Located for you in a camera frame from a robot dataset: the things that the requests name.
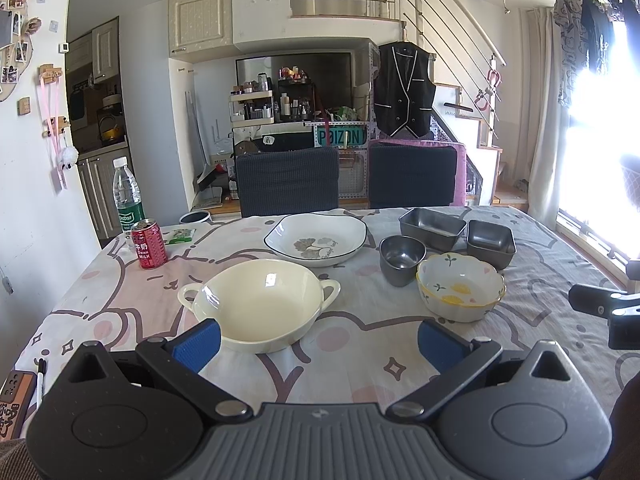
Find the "green packet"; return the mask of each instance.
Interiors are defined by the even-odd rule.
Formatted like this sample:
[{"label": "green packet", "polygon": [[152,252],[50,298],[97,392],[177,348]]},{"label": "green packet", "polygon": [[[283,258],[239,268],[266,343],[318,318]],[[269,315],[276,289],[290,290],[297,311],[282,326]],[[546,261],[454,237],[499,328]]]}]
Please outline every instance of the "green packet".
[{"label": "green packet", "polygon": [[166,240],[164,240],[164,244],[173,245],[191,242],[193,240],[194,232],[196,232],[196,229],[174,229],[169,232]]}]

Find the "gray gripper base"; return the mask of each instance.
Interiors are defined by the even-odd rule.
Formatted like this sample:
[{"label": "gray gripper base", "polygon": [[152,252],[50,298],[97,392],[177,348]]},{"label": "gray gripper base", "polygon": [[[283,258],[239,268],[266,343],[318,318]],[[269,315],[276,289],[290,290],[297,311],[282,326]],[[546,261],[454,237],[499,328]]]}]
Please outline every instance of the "gray gripper base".
[{"label": "gray gripper base", "polygon": [[473,480],[425,428],[390,422],[377,404],[265,404],[206,438],[172,480]]}]

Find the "cream bowl handle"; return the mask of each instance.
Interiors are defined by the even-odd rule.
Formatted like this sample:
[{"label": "cream bowl handle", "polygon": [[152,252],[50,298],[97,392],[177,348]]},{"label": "cream bowl handle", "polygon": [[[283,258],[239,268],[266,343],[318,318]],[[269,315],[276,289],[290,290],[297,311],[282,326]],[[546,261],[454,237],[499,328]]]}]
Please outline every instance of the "cream bowl handle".
[{"label": "cream bowl handle", "polygon": [[187,292],[198,293],[200,292],[200,290],[202,290],[201,283],[190,283],[189,285],[185,285],[178,291],[178,301],[180,301],[180,303],[182,303],[186,308],[193,312],[193,301],[187,300],[187,298],[185,298],[185,295],[187,294]]},{"label": "cream bowl handle", "polygon": [[320,286],[322,287],[323,295],[326,288],[331,287],[333,289],[331,294],[329,294],[329,297],[326,300],[322,300],[320,312],[324,312],[335,301],[335,298],[338,297],[338,294],[340,294],[340,283],[336,282],[335,280],[322,280],[320,282]]}]

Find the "kitchen cabinet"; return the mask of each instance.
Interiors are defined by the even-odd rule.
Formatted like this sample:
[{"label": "kitchen cabinet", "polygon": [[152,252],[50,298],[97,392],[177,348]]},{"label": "kitchen cabinet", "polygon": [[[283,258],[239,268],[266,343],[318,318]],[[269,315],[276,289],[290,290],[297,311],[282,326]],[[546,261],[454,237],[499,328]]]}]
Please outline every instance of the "kitchen cabinet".
[{"label": "kitchen cabinet", "polygon": [[233,45],[231,0],[169,0],[169,55]]},{"label": "kitchen cabinet", "polygon": [[121,148],[78,161],[84,197],[99,240],[113,238],[122,232],[113,201],[113,161],[121,156],[130,160],[129,149]]},{"label": "kitchen cabinet", "polygon": [[118,19],[91,31],[94,81],[100,82],[120,72],[118,63]]},{"label": "kitchen cabinet", "polygon": [[69,52],[65,54],[65,73],[91,65],[92,60],[92,38],[87,34],[69,43]]}]

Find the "water bottle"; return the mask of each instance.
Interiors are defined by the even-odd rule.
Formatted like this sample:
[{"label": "water bottle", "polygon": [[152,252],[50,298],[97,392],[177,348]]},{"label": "water bottle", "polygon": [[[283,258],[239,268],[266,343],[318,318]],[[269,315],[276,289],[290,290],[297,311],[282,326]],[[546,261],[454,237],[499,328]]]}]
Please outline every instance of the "water bottle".
[{"label": "water bottle", "polygon": [[118,209],[122,231],[130,239],[131,227],[145,218],[140,198],[140,188],[136,178],[127,166],[127,157],[121,156],[113,161],[116,169],[113,175],[113,199]]}]

